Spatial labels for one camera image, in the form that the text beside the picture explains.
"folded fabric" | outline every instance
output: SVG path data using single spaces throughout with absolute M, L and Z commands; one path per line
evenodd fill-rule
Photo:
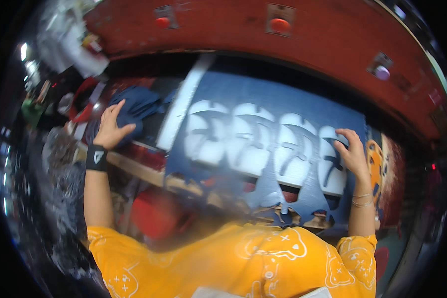
M 149 115 L 149 112 L 146 113 L 148 109 L 154 106 L 157 109 L 156 101 L 159 99 L 159 94 L 144 87 L 131 86 L 120 93 L 114 94 L 109 105 L 118 104 L 123 99 L 126 100 L 126 103 L 122 107 L 120 114 L 143 119 Z
M 121 128 L 127 124 L 134 123 L 136 124 L 136 128 L 132 133 L 121 140 L 117 147 L 123 146 L 132 139 L 139 137 L 143 133 L 143 119 L 163 110 L 161 104 L 158 102 L 159 94 L 144 87 L 131 86 L 122 92 L 116 92 L 111 98 L 109 106 L 118 104 L 123 99 L 126 100 L 126 103 L 121 108 L 118 118 L 116 119 L 118 127 Z M 88 128 L 86 130 L 86 142 L 88 144 L 93 142 L 94 137 L 98 133 L 100 123 L 100 119 L 91 120 L 88 123 Z

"red cap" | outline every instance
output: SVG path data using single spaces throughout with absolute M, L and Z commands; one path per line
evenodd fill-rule
M 275 33 L 284 34 L 290 32 L 291 25 L 283 19 L 275 18 L 270 21 L 270 27 Z
M 167 29 L 171 25 L 171 21 L 166 17 L 158 18 L 156 19 L 156 25 L 161 29 Z

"bracelet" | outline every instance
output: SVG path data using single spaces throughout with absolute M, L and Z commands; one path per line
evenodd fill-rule
M 356 206 L 356 207 L 366 207 L 366 206 L 371 205 L 371 204 L 373 203 L 373 200 L 369 200 L 368 202 L 365 202 L 365 203 L 356 203 L 356 202 L 354 201 L 354 198 L 352 198 L 352 199 L 351 199 L 351 202 L 352 202 L 353 205 Z
M 354 195 L 353 197 L 364 197 L 364 196 L 368 196 L 368 195 L 371 195 L 371 194 Z
M 103 146 L 91 144 L 86 155 L 86 169 L 100 172 L 106 171 L 108 151 Z

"purple button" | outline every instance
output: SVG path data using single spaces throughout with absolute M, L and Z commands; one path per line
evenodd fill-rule
M 374 71 L 374 75 L 380 80 L 388 80 L 389 76 L 390 76 L 387 68 L 382 65 L 376 67 L 376 69 Z

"green shirt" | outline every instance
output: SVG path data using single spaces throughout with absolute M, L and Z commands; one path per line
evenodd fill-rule
M 21 111 L 23 117 L 32 127 L 36 128 L 41 115 L 45 111 L 43 106 L 39 104 L 34 104 L 33 99 L 25 99 L 21 105 Z

